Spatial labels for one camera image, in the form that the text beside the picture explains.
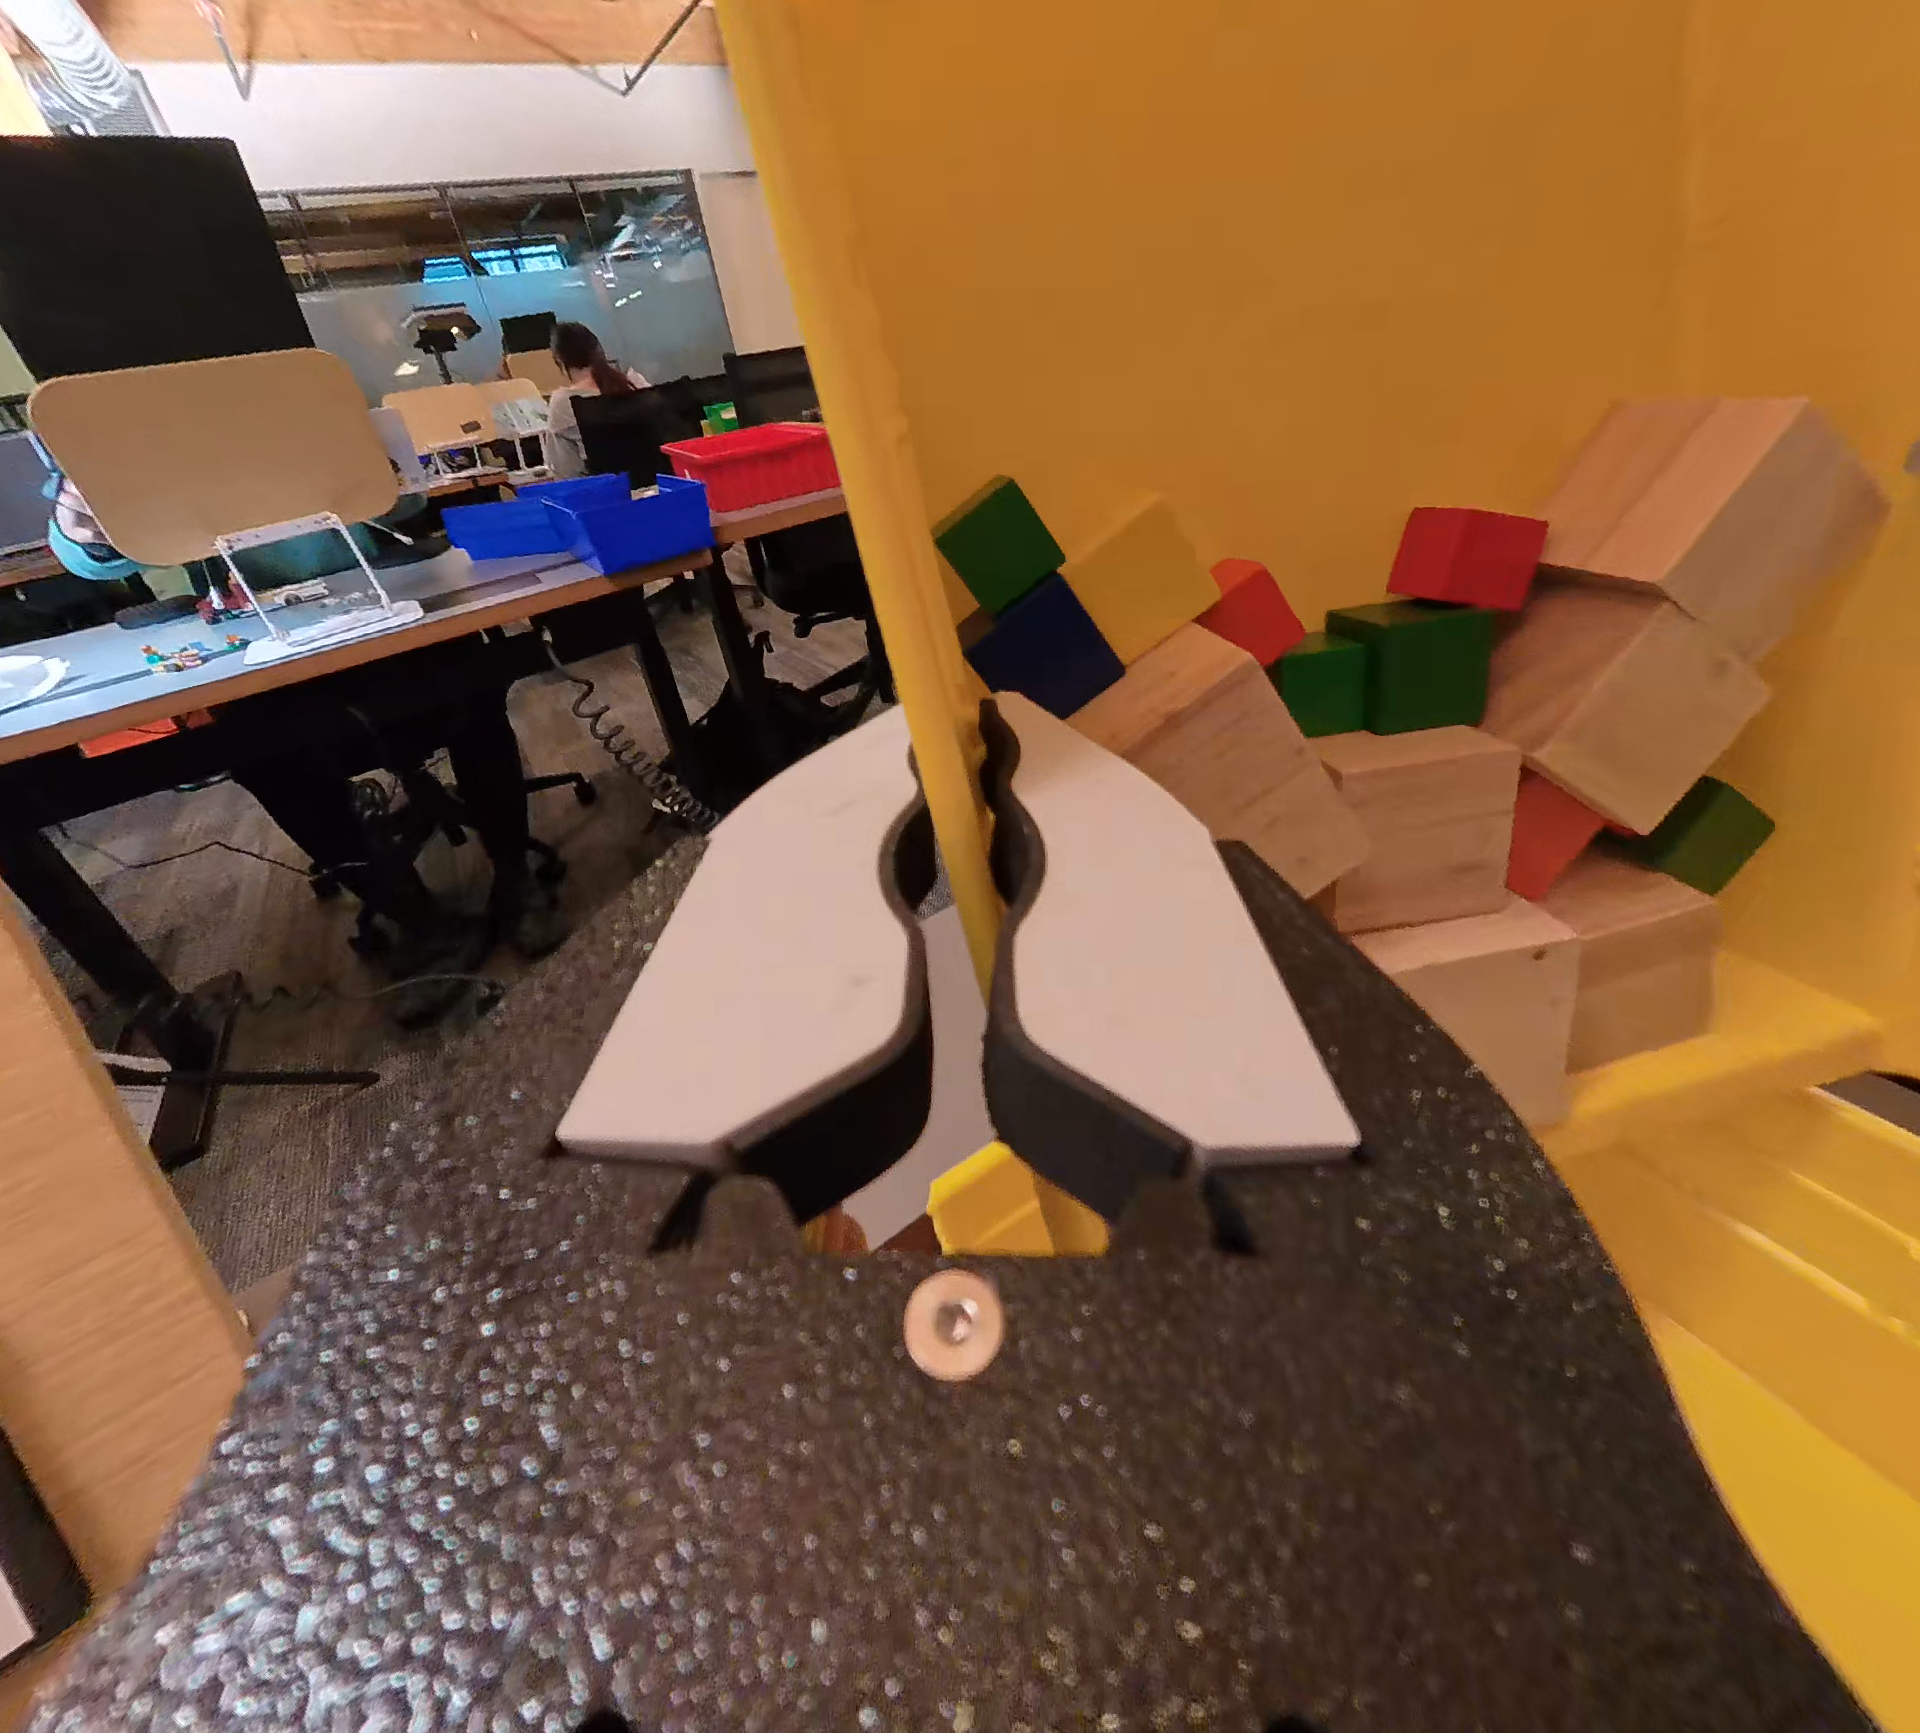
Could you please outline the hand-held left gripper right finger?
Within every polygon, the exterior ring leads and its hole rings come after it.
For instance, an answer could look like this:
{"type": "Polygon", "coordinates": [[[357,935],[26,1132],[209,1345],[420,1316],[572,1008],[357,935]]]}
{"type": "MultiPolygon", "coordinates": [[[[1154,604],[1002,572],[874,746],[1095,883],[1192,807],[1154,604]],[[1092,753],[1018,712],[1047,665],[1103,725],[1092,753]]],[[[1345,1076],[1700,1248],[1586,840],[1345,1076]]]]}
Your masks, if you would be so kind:
{"type": "Polygon", "coordinates": [[[1348,1161],[1360,1126],[1240,885],[1260,858],[1022,694],[978,732],[997,1139],[1105,1225],[1163,1184],[1348,1161]]]}

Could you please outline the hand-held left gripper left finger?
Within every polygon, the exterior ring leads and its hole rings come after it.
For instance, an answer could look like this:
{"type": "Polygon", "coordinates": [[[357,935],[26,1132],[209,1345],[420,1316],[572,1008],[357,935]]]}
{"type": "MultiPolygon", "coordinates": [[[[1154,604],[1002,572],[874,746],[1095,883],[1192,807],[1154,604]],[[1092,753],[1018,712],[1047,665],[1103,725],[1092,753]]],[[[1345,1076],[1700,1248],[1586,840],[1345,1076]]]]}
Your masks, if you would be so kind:
{"type": "Polygon", "coordinates": [[[612,1019],[553,1144],[829,1212],[931,1110],[917,905],[931,825],[904,712],[855,725],[740,802],[612,1019]]]}

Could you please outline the pile of coloured wooden cubes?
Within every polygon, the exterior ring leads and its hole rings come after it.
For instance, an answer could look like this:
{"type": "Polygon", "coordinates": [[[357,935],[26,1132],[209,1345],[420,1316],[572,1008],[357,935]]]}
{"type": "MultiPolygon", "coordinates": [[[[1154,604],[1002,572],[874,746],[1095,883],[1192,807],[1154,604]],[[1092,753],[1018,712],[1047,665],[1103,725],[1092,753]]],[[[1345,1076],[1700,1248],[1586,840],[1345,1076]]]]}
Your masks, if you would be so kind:
{"type": "Polygon", "coordinates": [[[1020,696],[1258,855],[1531,1126],[1669,1049],[1801,1063],[1875,1017],[1724,895],[1775,821],[1716,773],[1888,517],[1803,396],[1613,403],[1541,512],[1418,506],[1308,633],[1161,500],[961,626],[1020,696]]]}

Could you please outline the black office chair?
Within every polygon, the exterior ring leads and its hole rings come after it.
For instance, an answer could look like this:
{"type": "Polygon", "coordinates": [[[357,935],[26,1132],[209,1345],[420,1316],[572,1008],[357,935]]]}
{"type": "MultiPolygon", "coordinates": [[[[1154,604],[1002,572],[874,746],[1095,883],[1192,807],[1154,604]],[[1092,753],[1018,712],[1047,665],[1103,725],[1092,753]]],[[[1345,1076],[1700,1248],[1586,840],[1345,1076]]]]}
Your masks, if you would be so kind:
{"type": "Polygon", "coordinates": [[[675,472],[665,449],[698,440],[701,417],[698,386],[686,376],[612,396],[579,393],[572,399],[584,472],[621,475],[631,488],[653,487],[662,472],[675,472]]]}
{"type": "Polygon", "coordinates": [[[497,950],[543,958],[568,936],[565,860],[532,827],[536,795],[568,791],[592,808],[597,786],[579,770],[532,774],[502,692],[425,708],[350,692],[331,745],[348,776],[346,799],[364,855],[325,856],[328,879],[354,880],[361,902],[354,945],[387,939],[395,1025],[424,1030],[485,990],[483,963],[497,950]],[[489,879],[483,905],[458,908],[420,873],[432,840],[474,842],[489,879]]]}

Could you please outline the blue plastic bin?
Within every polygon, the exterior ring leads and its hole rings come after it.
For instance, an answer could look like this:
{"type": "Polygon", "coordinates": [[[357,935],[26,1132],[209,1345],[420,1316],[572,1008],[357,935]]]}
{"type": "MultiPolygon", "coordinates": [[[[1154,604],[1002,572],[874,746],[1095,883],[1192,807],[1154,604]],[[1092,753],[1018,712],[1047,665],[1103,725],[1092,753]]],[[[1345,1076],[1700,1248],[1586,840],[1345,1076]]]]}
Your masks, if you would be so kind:
{"type": "Polygon", "coordinates": [[[572,517],[539,491],[509,500],[444,506],[441,529],[448,544],[476,565],[572,553],[572,517]]]}
{"type": "Polygon", "coordinates": [[[708,491],[675,472],[639,493],[612,472],[550,481],[522,496],[543,508],[560,546],[600,575],[683,558],[700,566],[711,548],[708,491]]]}

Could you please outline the red plastic bin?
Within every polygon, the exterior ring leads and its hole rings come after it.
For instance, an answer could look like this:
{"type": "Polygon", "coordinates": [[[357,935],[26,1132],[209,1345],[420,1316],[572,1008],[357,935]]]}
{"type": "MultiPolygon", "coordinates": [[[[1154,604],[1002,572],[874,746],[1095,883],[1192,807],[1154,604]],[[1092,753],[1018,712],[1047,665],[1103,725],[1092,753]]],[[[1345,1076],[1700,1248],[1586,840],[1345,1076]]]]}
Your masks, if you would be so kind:
{"type": "Polygon", "coordinates": [[[771,422],[672,440],[659,457],[704,488],[714,521],[841,488],[824,425],[771,422]]]}

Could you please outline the clear acrylic stand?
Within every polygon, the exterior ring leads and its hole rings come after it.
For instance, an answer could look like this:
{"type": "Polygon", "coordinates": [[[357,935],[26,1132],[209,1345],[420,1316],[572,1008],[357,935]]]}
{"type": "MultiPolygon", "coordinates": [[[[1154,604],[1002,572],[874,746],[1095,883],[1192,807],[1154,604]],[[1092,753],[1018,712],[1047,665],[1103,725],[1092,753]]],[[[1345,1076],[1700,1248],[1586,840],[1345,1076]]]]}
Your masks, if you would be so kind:
{"type": "Polygon", "coordinates": [[[246,666],[289,665],[325,651],[401,633],[424,621],[414,598],[395,598],[357,546],[346,521],[300,517],[247,527],[215,539],[206,560],[214,585],[237,586],[258,635],[237,647],[246,666]],[[314,558],[342,558],[348,568],[308,568],[282,585],[260,585],[260,553],[309,548],[314,558]]]}

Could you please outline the black floor stand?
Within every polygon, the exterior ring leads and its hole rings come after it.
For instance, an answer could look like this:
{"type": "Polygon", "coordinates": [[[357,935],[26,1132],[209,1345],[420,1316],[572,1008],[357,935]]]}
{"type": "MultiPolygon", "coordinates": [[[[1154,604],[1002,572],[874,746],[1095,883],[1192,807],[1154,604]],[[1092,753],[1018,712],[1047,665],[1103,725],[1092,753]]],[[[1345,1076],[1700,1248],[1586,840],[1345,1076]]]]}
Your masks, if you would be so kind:
{"type": "Polygon", "coordinates": [[[162,1173],[178,1173],[206,1154],[225,1093],[377,1086],[377,1073],[364,1069],[236,1066],[231,1040],[240,1014],[249,1008],[243,976],[228,970],[170,1001],[143,1001],[114,1045],[96,1049],[162,1173]]]}

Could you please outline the long grey office desk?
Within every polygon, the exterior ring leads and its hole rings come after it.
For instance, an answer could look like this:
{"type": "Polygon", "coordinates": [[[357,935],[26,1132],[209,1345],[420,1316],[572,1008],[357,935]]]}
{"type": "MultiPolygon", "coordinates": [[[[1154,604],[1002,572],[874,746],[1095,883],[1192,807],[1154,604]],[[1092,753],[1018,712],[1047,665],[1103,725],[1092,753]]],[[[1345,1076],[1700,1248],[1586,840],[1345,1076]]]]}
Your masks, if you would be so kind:
{"type": "Polygon", "coordinates": [[[499,685],[630,644],[673,773],[683,774],[700,799],[715,799],[718,808],[727,811],[824,745],[828,720],[852,719],[852,711],[821,708],[807,688],[767,676],[764,652],[723,575],[723,553],[749,539],[841,517],[845,504],[841,491],[828,488],[723,514],[705,548],[620,572],[593,572],[563,553],[495,563],[445,553],[395,572],[399,595],[420,600],[420,621],[364,630],[279,663],[246,665],[236,651],[185,673],[150,671],[139,656],[139,635],[110,625],[54,641],[52,663],[64,665],[66,675],[50,690],[3,711],[3,885],[165,1058],[199,1063],[214,1043],[194,1001],[163,976],[47,840],[54,825],[172,782],[143,761],[94,774],[79,746],[157,719],[214,712],[279,690],[296,694],[296,711],[314,712],[352,671],[384,660],[417,671],[476,635],[489,644],[487,673],[499,685]],[[738,708],[732,757],[715,757],[714,732],[687,717],[641,602],[649,585],[678,575],[698,578],[705,590],[701,602],[738,708]]]}

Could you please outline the light wooden panel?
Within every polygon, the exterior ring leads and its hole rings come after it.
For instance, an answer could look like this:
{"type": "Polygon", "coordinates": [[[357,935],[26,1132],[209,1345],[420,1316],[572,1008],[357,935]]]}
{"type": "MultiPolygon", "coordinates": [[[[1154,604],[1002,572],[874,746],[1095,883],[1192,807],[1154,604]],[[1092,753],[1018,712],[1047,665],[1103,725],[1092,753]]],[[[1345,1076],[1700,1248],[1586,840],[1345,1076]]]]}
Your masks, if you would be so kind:
{"type": "Polygon", "coordinates": [[[3,898],[3,1435],[96,1602],[150,1561],[249,1350],[228,1288],[3,898]]]}

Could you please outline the beige board on stand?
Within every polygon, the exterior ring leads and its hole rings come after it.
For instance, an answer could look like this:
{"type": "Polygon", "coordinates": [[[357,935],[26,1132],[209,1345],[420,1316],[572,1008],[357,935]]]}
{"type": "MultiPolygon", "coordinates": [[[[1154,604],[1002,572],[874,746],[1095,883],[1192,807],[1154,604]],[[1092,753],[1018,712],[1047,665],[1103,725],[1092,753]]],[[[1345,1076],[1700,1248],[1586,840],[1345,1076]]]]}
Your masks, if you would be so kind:
{"type": "Polygon", "coordinates": [[[399,479],[352,370],[318,349],[54,376],[31,434],[110,546],[142,565],[329,514],[371,521],[399,479]]]}

